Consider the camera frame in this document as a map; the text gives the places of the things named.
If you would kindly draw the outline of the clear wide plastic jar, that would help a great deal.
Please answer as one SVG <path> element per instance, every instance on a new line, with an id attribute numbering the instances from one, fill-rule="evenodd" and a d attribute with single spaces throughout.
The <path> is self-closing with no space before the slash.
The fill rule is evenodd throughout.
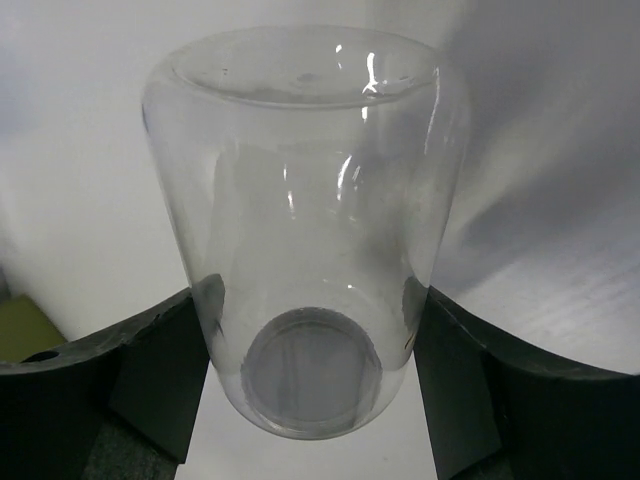
<path id="1" fill-rule="evenodd" d="M 377 417 L 404 379 L 466 151 L 461 76 L 396 34 L 254 27 L 168 54 L 142 119 L 230 403 L 298 440 Z"/>

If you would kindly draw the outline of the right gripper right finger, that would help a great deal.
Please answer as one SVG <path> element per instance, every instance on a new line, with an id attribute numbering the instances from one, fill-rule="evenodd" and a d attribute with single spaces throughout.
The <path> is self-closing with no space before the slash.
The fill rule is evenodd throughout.
<path id="1" fill-rule="evenodd" d="M 637 375 L 543 350 L 436 289 L 414 358 L 438 478 L 638 478 Z"/>

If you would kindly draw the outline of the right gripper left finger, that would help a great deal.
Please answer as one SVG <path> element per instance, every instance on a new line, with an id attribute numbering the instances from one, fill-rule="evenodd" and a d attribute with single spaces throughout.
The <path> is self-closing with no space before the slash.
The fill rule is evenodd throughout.
<path id="1" fill-rule="evenodd" d="M 172 479 L 209 356 L 189 290 L 1 365 L 4 479 Z"/>

